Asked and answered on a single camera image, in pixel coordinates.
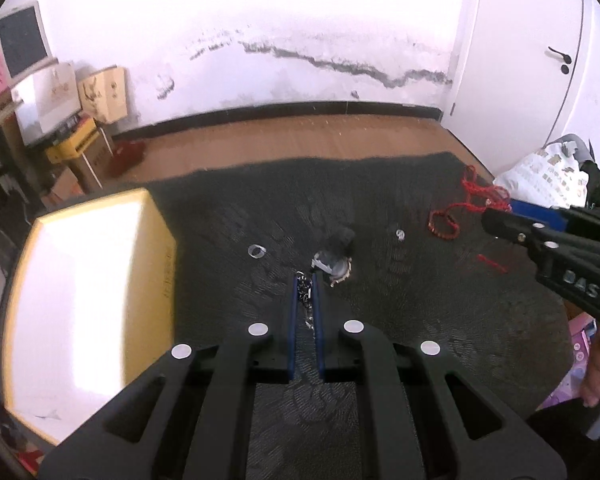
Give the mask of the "white paper shopping bag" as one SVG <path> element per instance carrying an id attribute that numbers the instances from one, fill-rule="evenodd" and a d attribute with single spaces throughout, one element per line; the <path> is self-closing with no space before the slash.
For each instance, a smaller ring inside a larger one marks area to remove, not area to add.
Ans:
<path id="1" fill-rule="evenodd" d="M 27 76 L 12 88 L 12 100 L 23 144 L 46 138 L 81 109 L 73 65 L 56 63 Z"/>

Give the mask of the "red cloth on floor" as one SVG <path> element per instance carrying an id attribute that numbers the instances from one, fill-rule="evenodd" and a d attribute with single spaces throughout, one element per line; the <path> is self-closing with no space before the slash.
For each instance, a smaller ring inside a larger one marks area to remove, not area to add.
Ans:
<path id="1" fill-rule="evenodd" d="M 142 140 L 121 141 L 114 147 L 114 154 L 109 164 L 109 174 L 117 178 L 131 168 L 140 164 L 146 153 L 146 143 Z"/>

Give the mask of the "dark patterned table mat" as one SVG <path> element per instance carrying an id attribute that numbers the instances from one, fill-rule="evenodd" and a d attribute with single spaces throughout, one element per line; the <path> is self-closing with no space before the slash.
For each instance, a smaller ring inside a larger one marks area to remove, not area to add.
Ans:
<path id="1" fill-rule="evenodd" d="M 352 272 L 330 294 L 398 344 L 440 344 L 547 443 L 531 416 L 568 370 L 565 310 L 526 254 L 486 234 L 475 214 L 462 215 L 452 242 L 427 231 L 429 209 L 458 195 L 461 173 L 440 153 L 291 159 L 148 182 L 178 244 L 176 339 L 201 349 L 272 320 L 292 274 L 346 226 Z"/>

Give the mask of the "framed blackboard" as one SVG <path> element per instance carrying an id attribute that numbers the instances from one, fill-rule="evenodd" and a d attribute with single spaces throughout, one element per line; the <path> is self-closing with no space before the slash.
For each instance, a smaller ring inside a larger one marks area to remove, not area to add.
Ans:
<path id="1" fill-rule="evenodd" d="M 54 62 L 37 1 L 0 14 L 0 59 L 10 86 Z"/>

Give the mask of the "black wrist watch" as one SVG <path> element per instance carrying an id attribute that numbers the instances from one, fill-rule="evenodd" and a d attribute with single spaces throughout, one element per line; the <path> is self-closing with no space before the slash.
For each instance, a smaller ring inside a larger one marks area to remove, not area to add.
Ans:
<path id="1" fill-rule="evenodd" d="M 311 261 L 314 272 L 321 271 L 330 287 L 347 280 L 352 270 L 355 232 L 344 226 L 326 238 Z"/>

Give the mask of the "yellow box on stool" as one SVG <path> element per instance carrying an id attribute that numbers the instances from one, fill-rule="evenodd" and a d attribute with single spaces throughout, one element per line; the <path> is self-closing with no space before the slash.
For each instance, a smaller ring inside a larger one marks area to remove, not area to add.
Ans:
<path id="1" fill-rule="evenodd" d="M 64 140 L 46 148 L 45 155 L 52 164 L 78 158 L 94 142 L 98 127 L 93 117 L 83 118 Z"/>

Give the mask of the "yellow jewelry box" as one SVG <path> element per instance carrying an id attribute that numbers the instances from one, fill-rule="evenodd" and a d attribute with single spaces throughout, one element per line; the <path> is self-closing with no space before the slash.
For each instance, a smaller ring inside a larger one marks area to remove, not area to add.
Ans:
<path id="1" fill-rule="evenodd" d="M 6 299 L 6 411 L 58 445 L 170 350 L 175 260 L 144 188 L 37 218 Z"/>

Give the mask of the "white printed plastic bag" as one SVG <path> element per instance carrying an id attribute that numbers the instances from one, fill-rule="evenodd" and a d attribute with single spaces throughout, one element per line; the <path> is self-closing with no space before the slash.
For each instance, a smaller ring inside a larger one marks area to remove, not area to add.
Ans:
<path id="1" fill-rule="evenodd" d="M 524 156 L 495 177 L 513 200 L 541 207 L 583 207 L 588 195 L 588 174 L 581 169 L 592 156 L 584 141 L 566 134 Z"/>

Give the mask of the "white door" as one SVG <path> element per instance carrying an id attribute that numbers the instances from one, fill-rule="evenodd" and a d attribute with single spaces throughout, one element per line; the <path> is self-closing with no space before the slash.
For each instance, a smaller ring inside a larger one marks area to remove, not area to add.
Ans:
<path id="1" fill-rule="evenodd" d="M 583 0 L 478 0 L 442 124 L 491 174 L 552 133 L 577 64 Z M 548 47 L 572 57 L 569 75 Z"/>

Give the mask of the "tan cardboard box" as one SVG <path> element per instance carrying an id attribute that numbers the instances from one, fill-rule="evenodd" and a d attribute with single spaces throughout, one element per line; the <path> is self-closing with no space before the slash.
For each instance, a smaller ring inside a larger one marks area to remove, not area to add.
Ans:
<path id="1" fill-rule="evenodd" d="M 82 110 L 96 122 L 111 125 L 128 116 L 125 68 L 112 66 L 78 82 Z"/>

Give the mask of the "dark wooden desk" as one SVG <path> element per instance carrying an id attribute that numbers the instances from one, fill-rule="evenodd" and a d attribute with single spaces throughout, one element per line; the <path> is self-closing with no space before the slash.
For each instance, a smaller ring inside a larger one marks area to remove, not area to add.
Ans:
<path id="1" fill-rule="evenodd" d="M 30 215 L 40 206 L 38 192 L 26 176 L 28 161 L 17 130 L 16 104 L 0 111 L 0 231 L 21 245 L 30 229 Z"/>

